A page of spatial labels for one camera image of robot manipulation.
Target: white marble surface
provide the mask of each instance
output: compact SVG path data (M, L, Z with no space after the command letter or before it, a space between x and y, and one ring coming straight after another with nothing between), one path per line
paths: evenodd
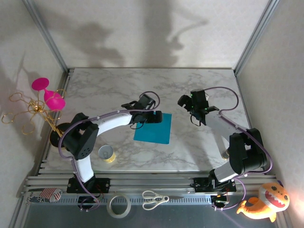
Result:
M66 107L60 123L70 122L83 112L93 117L121 109L122 104L137 100L144 91L152 90L161 97L159 109L172 114L170 144L134 141L134 130L123 126L100 135L91 153L95 171L209 171L226 161L219 153L214 132L207 126L190 122L187 111L177 105L183 94L198 88L227 86L238 93L232 70L209 69L94 69L77 68L70 80ZM236 99L226 90L208 91L209 105L231 108ZM227 116L247 127L242 103ZM111 145L116 153L112 163L98 157L102 145ZM46 169L69 170L70 162L60 158L52 147Z

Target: white scissors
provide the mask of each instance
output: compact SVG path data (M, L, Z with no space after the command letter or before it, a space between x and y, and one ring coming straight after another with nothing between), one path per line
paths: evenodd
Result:
M149 201L145 201L142 204L142 208L145 209L145 210L153 210L158 205L160 205L162 203L165 203L165 202L168 202L169 200L174 200L174 199L178 200L178 199L184 198L182 196L162 196L162 195L159 195L159 194L157 194L157 193L155 193L154 191L151 191L151 190L144 191L143 194L142 194L142 197L145 200L149 200ZM153 207L151 207L151 208L146 208L145 207L145 205L152 204L152 203L155 203L155 205Z

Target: stuffed fish toy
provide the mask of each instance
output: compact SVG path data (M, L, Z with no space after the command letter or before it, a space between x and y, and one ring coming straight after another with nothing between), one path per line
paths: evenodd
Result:
M246 200L242 201L237 209L237 214L243 212L251 219L270 218L271 222L276 219L276 213L287 209L289 195L278 183L266 183L259 188L259 198L251 197L248 200L252 206L246 206Z

